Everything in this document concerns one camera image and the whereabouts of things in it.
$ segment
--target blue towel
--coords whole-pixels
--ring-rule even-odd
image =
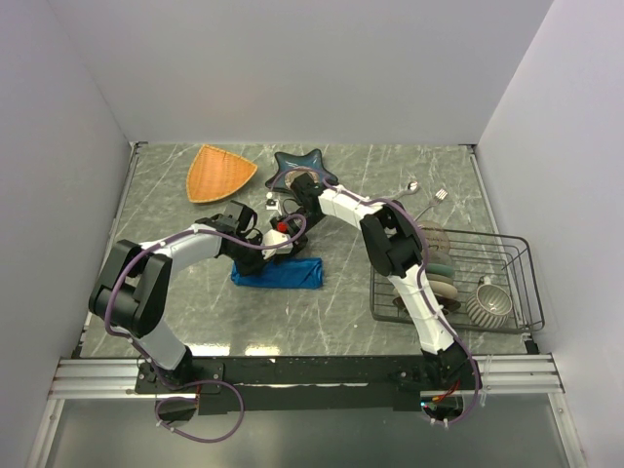
[[[317,290],[323,285],[323,261],[320,258],[289,258],[279,265],[268,263],[259,275],[241,276],[232,267],[232,282],[238,286]]]

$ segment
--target metal dish rack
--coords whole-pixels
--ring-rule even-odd
[[[455,270],[454,286],[459,292],[461,308],[447,315],[448,322],[457,330],[496,333],[531,333],[544,328],[539,290],[535,281],[533,260],[528,242],[522,237],[487,234],[484,232],[445,229],[450,242],[448,254]],[[465,303],[479,285],[482,276],[490,276],[493,284],[501,287],[512,298],[514,310],[499,329],[485,329],[470,322]],[[370,312],[381,322],[412,325],[406,310],[392,303],[397,296],[394,287],[370,270]]]

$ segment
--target marble surface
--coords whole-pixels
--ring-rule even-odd
[[[347,188],[363,195],[392,195],[411,180],[417,194],[402,199],[419,213],[441,187],[449,195],[423,219],[454,229],[491,232],[488,212],[463,146],[347,144],[219,145],[258,164],[252,180],[228,199],[193,205],[185,181],[199,144],[148,144],[138,154],[115,239],[155,240],[188,227],[195,219],[222,212],[230,199],[259,214],[268,226],[264,181],[275,173],[273,153],[305,154],[319,147],[328,170]],[[203,261],[181,272],[170,284],[166,320],[196,355],[384,355],[419,353],[414,327],[376,322],[369,309],[370,264],[359,231],[325,218],[309,234],[299,257],[320,256],[324,286],[316,291],[237,287],[230,281],[226,257]],[[517,335],[461,331],[476,354],[524,354]],[[90,322],[85,357],[133,356],[123,339],[107,336],[98,318]]]

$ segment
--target silver utensil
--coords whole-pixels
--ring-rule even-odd
[[[390,198],[393,200],[399,200],[400,198],[405,197],[406,195],[413,195],[418,191],[420,185],[418,184],[418,180],[413,180],[408,183],[408,186],[401,190],[399,193],[392,195]]]
[[[449,195],[449,193],[444,188],[438,190],[433,198],[429,201],[429,205],[427,206],[427,208],[420,212],[420,214],[414,218],[414,221],[418,221],[420,217],[427,213],[430,208],[437,207],[442,202],[444,202],[445,198],[447,198],[447,195]]]

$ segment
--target white wall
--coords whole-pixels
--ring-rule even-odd
[[[50,0],[130,140],[475,143],[550,0]]]
[[[531,241],[590,466],[624,463],[624,2],[556,0],[478,146],[504,231]]]
[[[43,0],[0,6],[0,464],[76,344],[130,148]]]

